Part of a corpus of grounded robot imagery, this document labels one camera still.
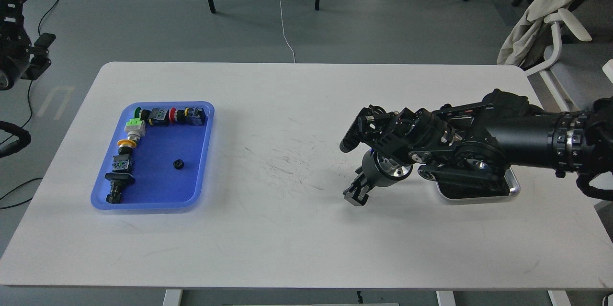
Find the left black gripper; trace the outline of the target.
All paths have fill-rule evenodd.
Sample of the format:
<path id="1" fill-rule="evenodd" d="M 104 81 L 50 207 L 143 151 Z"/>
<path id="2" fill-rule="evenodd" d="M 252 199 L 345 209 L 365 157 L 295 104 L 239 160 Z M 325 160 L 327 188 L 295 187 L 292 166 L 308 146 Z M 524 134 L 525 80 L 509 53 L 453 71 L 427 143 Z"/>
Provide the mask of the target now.
<path id="1" fill-rule="evenodd" d="M 344 190 L 344 199 L 354 206 L 364 206 L 368 201 L 368 193 L 374 187 L 391 186 L 407 179 L 411 173 L 412 165 L 403 166 L 376 151 L 366 151 L 362 158 L 361 173 Z"/>

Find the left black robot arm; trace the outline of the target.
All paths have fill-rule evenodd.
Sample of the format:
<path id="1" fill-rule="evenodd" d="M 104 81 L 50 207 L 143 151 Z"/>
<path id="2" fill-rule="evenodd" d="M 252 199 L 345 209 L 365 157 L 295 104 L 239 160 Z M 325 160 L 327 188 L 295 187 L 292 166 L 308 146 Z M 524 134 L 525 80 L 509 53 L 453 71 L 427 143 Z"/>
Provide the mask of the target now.
<path id="1" fill-rule="evenodd" d="M 361 143 L 370 147 L 343 195 L 363 206 L 370 190 L 406 179 L 418 164 L 418 174 L 436 182 L 446 199 L 514 197 L 520 187 L 511 167 L 529 166 L 559 178 L 574 172 L 584 195 L 611 201 L 612 190 L 590 182 L 612 171 L 612 114 L 610 97 L 587 111 L 552 113 L 499 89 L 480 102 L 433 112 L 370 105 L 340 142 L 344 153 Z"/>

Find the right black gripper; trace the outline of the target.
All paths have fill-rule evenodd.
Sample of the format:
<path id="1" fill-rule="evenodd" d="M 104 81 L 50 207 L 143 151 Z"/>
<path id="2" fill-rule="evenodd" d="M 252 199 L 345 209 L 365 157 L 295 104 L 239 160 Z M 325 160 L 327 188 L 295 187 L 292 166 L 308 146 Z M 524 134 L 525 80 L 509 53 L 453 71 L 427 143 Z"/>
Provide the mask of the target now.
<path id="1" fill-rule="evenodd" d="M 35 81 L 51 66 L 49 47 L 56 35 L 43 33 L 31 46 L 24 29 L 23 5 L 27 0 L 0 0 L 0 90 L 18 79 Z"/>

